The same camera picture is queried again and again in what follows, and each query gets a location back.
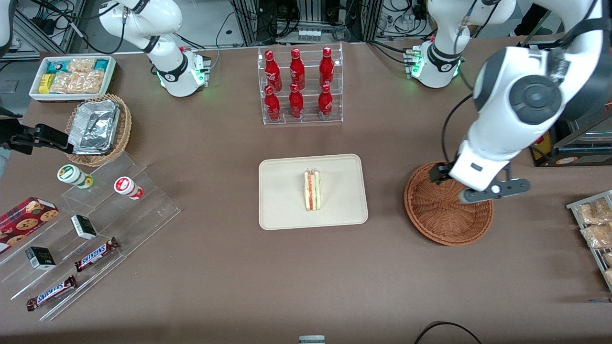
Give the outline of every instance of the beige tray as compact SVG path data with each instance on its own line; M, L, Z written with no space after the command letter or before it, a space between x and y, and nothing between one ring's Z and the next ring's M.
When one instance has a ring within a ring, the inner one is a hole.
M321 210L306 211L304 172L321 172ZM264 160L259 225L267 230L359 225L368 219L361 159L355 154Z

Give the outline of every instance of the brown woven basket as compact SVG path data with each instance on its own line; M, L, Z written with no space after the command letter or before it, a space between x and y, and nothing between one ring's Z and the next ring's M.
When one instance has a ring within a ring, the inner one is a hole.
M416 228L442 245L472 244L491 226L493 202L464 204L459 193L465 186L454 179L432 183L429 171L436 163L419 167L404 190L406 212Z
M113 94L105 94L91 99L87 99L85 100L85 103L102 102L104 100L113 100L121 106L121 114L119 115L119 124L117 125L117 134L115 135L113 151L111 151L108 155L66 154L71 162L80 165L98 167L103 163L118 157L119 154L125 150L127 142L130 139L130 130L132 129L132 115L130 114L130 109L127 108L121 98ZM65 133L70 133L70 128L72 128L72 121L74 121L76 113L77 109L72 112L72 115L68 120L68 124L66 125L66 129L64 130Z

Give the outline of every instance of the red bottle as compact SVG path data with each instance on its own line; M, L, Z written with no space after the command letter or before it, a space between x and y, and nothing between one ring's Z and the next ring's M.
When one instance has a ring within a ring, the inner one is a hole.
M304 62L300 58L300 49L291 49L291 65L289 66L291 71L291 82L296 83L300 90L306 87L306 74L304 71Z
M324 84L332 84L334 80L334 62L332 60L332 49L330 47L323 48L323 58L319 65L319 84L323 87Z
M291 94L289 95L289 104L291 104L291 115L295 119L302 118L304 112L304 97L300 92L297 83L291 84Z
M329 84L325 84L321 87L321 94L319 95L319 118L323 121L328 120L332 116L332 102L334 98L329 93Z
M266 110L270 121L280 121L280 103L278 102L278 97L274 94L274 89L272 89L272 86L266 85L264 92L266 92L264 103L266 103Z
M268 85L272 86L275 91L280 92L283 89L283 82L280 81L280 68L274 60L274 54L270 50L265 52L266 57L266 79Z

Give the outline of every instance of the snack box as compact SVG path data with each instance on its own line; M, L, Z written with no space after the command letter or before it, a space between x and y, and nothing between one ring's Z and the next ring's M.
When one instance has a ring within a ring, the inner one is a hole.
M0 215L0 253L32 234L59 214L55 204L29 197Z
M81 94L42 94L39 92L40 82L42 81L43 75L47 73L47 67L50 62L61 62L70 59L98 59L98 60L108 60L108 65L106 66L106 70L104 71L104 79L102 79L102 86L100 87L100 91L98 93L81 93ZM70 56L53 56L49 58L43 58L40 62L40 66L38 72L36 72L36 77L34 78L34 82L32 83L32 87L30 87L30 97L34 100L38 100L39 102L71 102L77 100L85 100L96 97L98 95L106 94L108 87L111 83L111 79L113 77L114 68L116 65L115 59L111 56L107 55L70 55Z

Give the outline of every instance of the clear acrylic shelf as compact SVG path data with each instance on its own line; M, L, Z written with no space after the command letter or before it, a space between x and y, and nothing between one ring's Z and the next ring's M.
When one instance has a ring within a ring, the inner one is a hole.
M319 95L321 93L321 85L319 84L319 63L323 56L323 47L331 47L332 59L334 60L334 80L330 85L330 93L334 98L332 102L332 114L328 120L319 118ZM289 86L291 84L291 74L289 65L291 64L291 49L284 45L276 45L272 47L262 47L257 52L257 72L259 76L259 97L261 98L261 113L264 124L325 124L329 122L342 122L344 120L343 107L343 52L342 44L327 44L327 45L300 45L300 56L304 62L306 73L306 87L301 91L304 96L304 114L301 119L294 119L291 116L291 108L289 106ZM266 80L266 60L263 54L266 50L272 50L274 59L280 68L280 79L283 82L283 89L276 92L276 96L280 101L280 121L272 122L267 115L266 104L264 102L265 93L264 87L267 85Z
M2 284L12 296L11 300L23 303L24 312L27 312L28 299L44 293L70 275L75 276L77 289L62 293L32 312L40 320L52 320L58 316L180 212L144 172L144 166L128 153L121 154L91 174L94 177L91 188L72 187L66 191L54 202L60 210L56 220L22 240L19 247L7 252L8 255L0 261ZM113 183L121 176L132 178L144 189L144 196L131 200L116 193ZM94 240L77 236L70 221L75 214L89 217L98 233ZM112 237L120 246L77 273L74 263ZM48 248L56 267L49 271L33 269L24 252L30 246Z

